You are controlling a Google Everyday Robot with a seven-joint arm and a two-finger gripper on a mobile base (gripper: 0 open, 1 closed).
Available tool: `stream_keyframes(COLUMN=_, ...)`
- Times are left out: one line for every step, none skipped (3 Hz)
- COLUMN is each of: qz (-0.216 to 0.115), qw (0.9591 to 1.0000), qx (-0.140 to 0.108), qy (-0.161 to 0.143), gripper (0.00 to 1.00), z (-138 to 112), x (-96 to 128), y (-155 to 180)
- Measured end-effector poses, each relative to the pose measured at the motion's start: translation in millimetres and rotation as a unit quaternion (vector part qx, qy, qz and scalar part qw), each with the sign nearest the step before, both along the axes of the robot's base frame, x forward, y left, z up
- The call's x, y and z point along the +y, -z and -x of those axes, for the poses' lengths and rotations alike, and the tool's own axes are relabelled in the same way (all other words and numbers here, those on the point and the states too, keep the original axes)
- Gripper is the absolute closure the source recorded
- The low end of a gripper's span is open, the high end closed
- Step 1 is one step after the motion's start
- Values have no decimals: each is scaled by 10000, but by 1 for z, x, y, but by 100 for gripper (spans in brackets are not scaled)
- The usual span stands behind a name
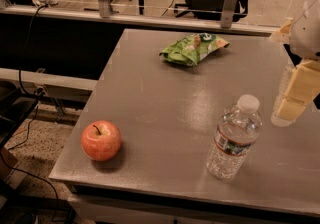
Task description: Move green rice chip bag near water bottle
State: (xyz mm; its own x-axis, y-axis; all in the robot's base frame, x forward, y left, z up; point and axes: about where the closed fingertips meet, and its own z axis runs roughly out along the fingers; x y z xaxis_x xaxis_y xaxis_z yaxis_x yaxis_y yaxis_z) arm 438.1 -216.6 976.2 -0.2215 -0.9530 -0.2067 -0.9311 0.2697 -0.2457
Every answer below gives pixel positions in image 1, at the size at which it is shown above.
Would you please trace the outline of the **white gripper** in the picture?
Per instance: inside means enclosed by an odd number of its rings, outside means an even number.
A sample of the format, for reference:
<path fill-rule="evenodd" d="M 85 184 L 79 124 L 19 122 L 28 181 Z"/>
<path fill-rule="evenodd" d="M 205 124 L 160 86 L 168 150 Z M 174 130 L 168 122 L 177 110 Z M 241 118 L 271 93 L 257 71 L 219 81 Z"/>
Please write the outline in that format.
<path fill-rule="evenodd" d="M 287 20 L 269 40 L 289 43 L 293 54 L 307 58 L 286 69 L 275 108 L 277 118 L 294 122 L 320 94 L 320 63 L 315 61 L 320 60 L 320 0 L 306 0 L 293 21 Z"/>

